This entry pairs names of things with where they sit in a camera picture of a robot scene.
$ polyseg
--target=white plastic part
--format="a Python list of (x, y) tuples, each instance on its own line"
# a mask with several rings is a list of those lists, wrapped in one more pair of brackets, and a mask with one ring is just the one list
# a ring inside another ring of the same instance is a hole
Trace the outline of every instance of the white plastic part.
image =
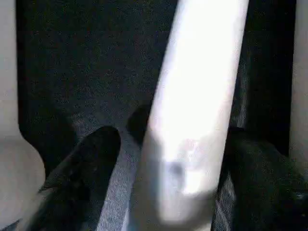
[(210, 230), (248, 0), (180, 0), (122, 230)]
[(308, 179), (308, 1), (297, 0), (293, 58), (290, 157)]
[(0, 229), (17, 221), (45, 180), (18, 127), (15, 1), (0, 1)]

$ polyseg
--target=white pole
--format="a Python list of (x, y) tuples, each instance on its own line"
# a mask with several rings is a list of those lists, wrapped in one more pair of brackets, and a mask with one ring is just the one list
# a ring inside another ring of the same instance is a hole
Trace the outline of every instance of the white pole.
[(210, 230), (248, 0), (180, 0), (124, 230)]
[(308, 179), (308, 1), (297, 0), (293, 84), (291, 103), (290, 157)]
[(18, 127), (15, 1), (0, 1), (0, 229), (17, 221), (45, 180)]

